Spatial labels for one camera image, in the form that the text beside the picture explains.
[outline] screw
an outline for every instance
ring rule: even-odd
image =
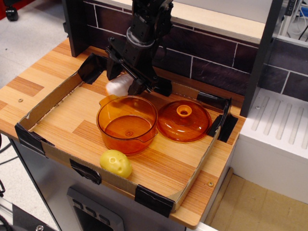
[[[44,227],[42,225],[38,225],[35,231],[43,231]]]

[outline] orange pot lid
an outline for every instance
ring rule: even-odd
[[[207,135],[211,126],[207,110],[192,101],[175,101],[158,111],[157,128],[176,142],[197,141]]]

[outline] lid knob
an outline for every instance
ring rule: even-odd
[[[190,106],[187,105],[180,105],[177,108],[177,113],[179,116],[181,116],[182,118],[188,117],[191,115],[192,113],[192,108]]]

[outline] yellow toy potato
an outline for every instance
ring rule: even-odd
[[[109,172],[127,178],[132,172],[129,159],[118,150],[107,150],[100,158],[100,165]]]

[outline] white wall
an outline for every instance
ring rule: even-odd
[[[191,6],[265,23],[272,0],[174,0]]]

